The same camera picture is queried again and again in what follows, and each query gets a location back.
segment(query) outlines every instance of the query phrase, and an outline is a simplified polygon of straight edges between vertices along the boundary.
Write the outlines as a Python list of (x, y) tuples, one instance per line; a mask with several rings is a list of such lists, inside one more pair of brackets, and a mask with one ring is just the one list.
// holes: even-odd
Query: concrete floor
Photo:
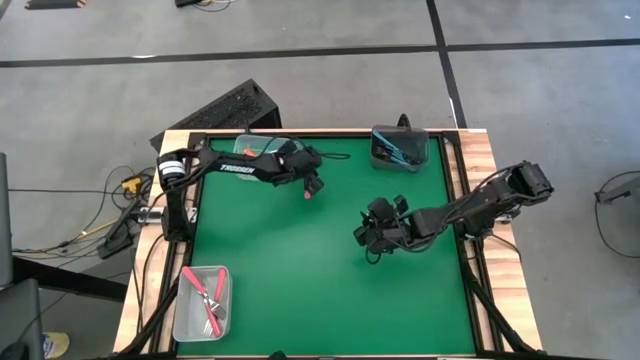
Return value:
[[(55, 11), (23, 5), (12, 0), (0, 19), (0, 61), (435, 44), (423, 0), (238, 0), (216, 14), (177, 10), (170, 0), (91, 0), (82, 10)], [(449, 44), (640, 38), (633, 0), (436, 5)], [(525, 209), (514, 224), (545, 349), (637, 358), (640, 260), (600, 242), (593, 192), (610, 176), (639, 168), (640, 47), (450, 58), (468, 126), (489, 129), (498, 164), (539, 162), (556, 187), (548, 203)], [(286, 127), (370, 126), (394, 122), (401, 112), (417, 126), (454, 126), (437, 53), (5, 68), (0, 150), (9, 156), (10, 184), (101, 189), (115, 166), (153, 164), (147, 139), (248, 78), (279, 104)], [(126, 175), (116, 174), (113, 184)], [(12, 193), (14, 246), (75, 236), (99, 201), (91, 194)], [(611, 242), (628, 253), (640, 253), (638, 210), (624, 199), (601, 213)], [(108, 204), (99, 220), (116, 214)], [(97, 263), (88, 258), (68, 268)], [(91, 271), (108, 276), (130, 263), (120, 256), (98, 266)], [(54, 295), (43, 291), (43, 306)], [(73, 309), (86, 315), (69, 321)], [(117, 304), (67, 296), (44, 325), (77, 340), (65, 358), (104, 355), (119, 312)]]

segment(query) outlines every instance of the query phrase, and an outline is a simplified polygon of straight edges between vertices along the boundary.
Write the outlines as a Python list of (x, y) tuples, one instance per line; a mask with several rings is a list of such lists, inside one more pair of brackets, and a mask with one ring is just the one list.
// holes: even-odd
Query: green mat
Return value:
[[(233, 278), (231, 328), (216, 342), (180, 343), (180, 355), (472, 354), (471, 327), (451, 230), (422, 254), (369, 265), (353, 230), (376, 197), (403, 194), (411, 209), (447, 202), (437, 139), (419, 174), (377, 171), (368, 139), (309, 139), (325, 159), (312, 200), (302, 181), (280, 187), (209, 174), (193, 266)], [(213, 140), (231, 151), (234, 140)]]

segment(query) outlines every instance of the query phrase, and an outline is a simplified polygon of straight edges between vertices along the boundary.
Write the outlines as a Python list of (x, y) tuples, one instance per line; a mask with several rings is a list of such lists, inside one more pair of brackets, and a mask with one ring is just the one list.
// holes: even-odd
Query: black crate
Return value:
[[(238, 85), (167, 130), (281, 129), (278, 105), (253, 79)], [(149, 140), (160, 152), (164, 131)]]

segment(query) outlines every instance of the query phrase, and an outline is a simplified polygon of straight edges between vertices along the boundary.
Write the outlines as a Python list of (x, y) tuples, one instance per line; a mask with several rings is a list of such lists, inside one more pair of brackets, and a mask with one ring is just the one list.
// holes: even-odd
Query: clear plastic container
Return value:
[(428, 142), (429, 134), (423, 129), (376, 125), (371, 130), (371, 166), (418, 172), (429, 161)]
[[(277, 151), (284, 145), (287, 141), (291, 140), (289, 138), (279, 138), (276, 137), (273, 139), (272, 136), (260, 136), (260, 135), (240, 135), (236, 138), (235, 146), (233, 147), (233, 152), (236, 154), (245, 154), (249, 156), (258, 156), (262, 151), (265, 153), (271, 153)], [(238, 177), (244, 180), (258, 180), (255, 176), (252, 175), (244, 175), (238, 174)]]
[(191, 284), (189, 279), (180, 271), (178, 281), (178, 296), (176, 297), (176, 311), (173, 320), (173, 338), (180, 342), (215, 341), (223, 338), (231, 327), (231, 274), (224, 266), (195, 266), (190, 267), (193, 274), (207, 289), (209, 296), (214, 297), (218, 276), (221, 269), (225, 269), (225, 278), (219, 303), (227, 315), (224, 319), (218, 319), (221, 335), (216, 337), (213, 332), (207, 335), (207, 313), (204, 300)]

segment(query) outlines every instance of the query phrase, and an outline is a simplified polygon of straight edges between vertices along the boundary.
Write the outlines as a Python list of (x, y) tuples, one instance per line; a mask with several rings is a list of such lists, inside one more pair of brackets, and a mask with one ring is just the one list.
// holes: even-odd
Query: wooden table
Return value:
[[(277, 129), (277, 130), (254, 130), (255, 133), (261, 132), (277, 132), (296, 133), (304, 132), (362, 132), (368, 129)], [(490, 175), (496, 170), (496, 164), (491, 151), (489, 136), (486, 130), (482, 129), (431, 129), (432, 131), (456, 131), (459, 134), (462, 154), (466, 173), (470, 188), (476, 186), (482, 179)], [(162, 144), (161, 153), (173, 151), (179, 148), (187, 147), (190, 135), (192, 133), (212, 133), (212, 134), (240, 134), (241, 130), (169, 130), (165, 133)], [(451, 167), (451, 175), (454, 181), (454, 190), (456, 196), (463, 194), (460, 177), (458, 175), (457, 163), (453, 155), (453, 146), (446, 146), (449, 163)], [(162, 192), (157, 176), (154, 178), (153, 187), (151, 189), (151, 201)], [(156, 206), (165, 206), (164, 197), (159, 199)], [(151, 313), (157, 306), (159, 291), (167, 258), (168, 243), (159, 241), (154, 246), (153, 251), (149, 254), (149, 250), (154, 240), (162, 233), (160, 225), (149, 225), (143, 228), (138, 249), (136, 252), (135, 271), (138, 280), (142, 279), (142, 269), (147, 256), (150, 257), (146, 281), (145, 296), (143, 304), (143, 319), (149, 318)], [(496, 224), (494, 233), (506, 240), (515, 243), (511, 226)], [(179, 266), (182, 263), (182, 253), (184, 245), (180, 244), (173, 266), (173, 274), (175, 277), (178, 273)], [(473, 250), (468, 246), (469, 254)], [(493, 242), (485, 241), (484, 256), (486, 258), (487, 270), (489, 273), (490, 283), (492, 287), (493, 297), (497, 307), (509, 321), (511, 326), (520, 334), (522, 339), (536, 349), (541, 349), (540, 338), (536, 327), (533, 310), (529, 301), (527, 286), (524, 280), (522, 266), (519, 262), (518, 255), (511, 249)], [(118, 334), (114, 344), (114, 351), (119, 351), (129, 345), (136, 335), (136, 323), (138, 318), (138, 303), (136, 299), (136, 289), (133, 281), (133, 273), (129, 282), (130, 286), (127, 291), (127, 297), (124, 303)], [(168, 350), (171, 339), (171, 326), (173, 323), (173, 306), (167, 311), (162, 327), (162, 335), (160, 337), (160, 351)], [(478, 314), (480, 317), (480, 327), (483, 337), (485, 349), (492, 349), (491, 332), (486, 313), (482, 305), (476, 301)]]

